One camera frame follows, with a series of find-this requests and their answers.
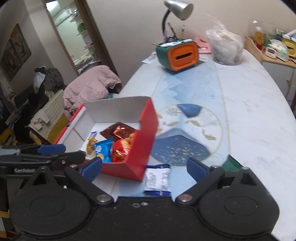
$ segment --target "red box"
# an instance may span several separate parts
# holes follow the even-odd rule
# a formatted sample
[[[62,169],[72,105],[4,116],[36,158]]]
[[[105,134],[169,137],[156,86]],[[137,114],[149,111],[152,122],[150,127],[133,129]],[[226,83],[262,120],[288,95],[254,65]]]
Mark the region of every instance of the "red box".
[[[86,150],[90,132],[99,134],[110,125],[122,122],[136,129],[131,149],[124,162],[103,163],[103,174],[142,181],[158,120],[150,97],[134,96],[87,102],[72,117],[56,144],[64,144],[66,152]]]

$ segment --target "pink jacket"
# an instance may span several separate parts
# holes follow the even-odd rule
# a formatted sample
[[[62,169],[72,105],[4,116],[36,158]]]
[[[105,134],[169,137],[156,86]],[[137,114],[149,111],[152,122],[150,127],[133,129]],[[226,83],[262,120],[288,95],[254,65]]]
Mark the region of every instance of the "pink jacket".
[[[64,90],[63,105],[68,120],[85,102],[108,99],[107,88],[113,89],[121,83],[119,77],[108,66],[100,65],[87,70],[73,80]]]

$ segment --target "clear plastic bag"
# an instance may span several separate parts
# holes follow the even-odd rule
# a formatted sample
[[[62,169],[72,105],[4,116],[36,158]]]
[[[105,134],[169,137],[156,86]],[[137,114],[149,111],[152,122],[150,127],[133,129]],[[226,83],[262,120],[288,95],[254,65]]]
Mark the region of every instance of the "clear plastic bag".
[[[208,15],[216,25],[206,31],[215,62],[224,65],[238,65],[242,62],[244,38],[229,32],[218,19]]]

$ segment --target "framed painting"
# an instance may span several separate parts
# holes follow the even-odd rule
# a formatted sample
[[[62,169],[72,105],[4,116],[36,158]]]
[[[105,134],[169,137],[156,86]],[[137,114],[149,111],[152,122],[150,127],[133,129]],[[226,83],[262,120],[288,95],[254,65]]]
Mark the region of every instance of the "framed painting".
[[[9,81],[12,80],[22,66],[21,60],[19,59],[10,40],[8,40],[0,65],[6,72]]]
[[[21,63],[23,64],[32,53],[26,40],[24,39],[24,36],[22,35],[20,26],[18,24],[13,29],[10,35],[10,40]]]

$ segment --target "brown foil snack package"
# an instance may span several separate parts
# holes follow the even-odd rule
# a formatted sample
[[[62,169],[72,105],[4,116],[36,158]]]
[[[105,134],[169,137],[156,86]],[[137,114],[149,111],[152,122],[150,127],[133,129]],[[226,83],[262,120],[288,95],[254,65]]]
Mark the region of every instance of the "brown foil snack package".
[[[127,138],[135,129],[121,122],[109,126],[107,129],[100,132],[106,139],[112,138],[114,141]]]
[[[122,162],[125,157],[128,155],[128,152],[131,148],[131,142],[133,141],[135,134],[129,134],[128,138],[120,139],[113,143],[112,147],[112,162]]]

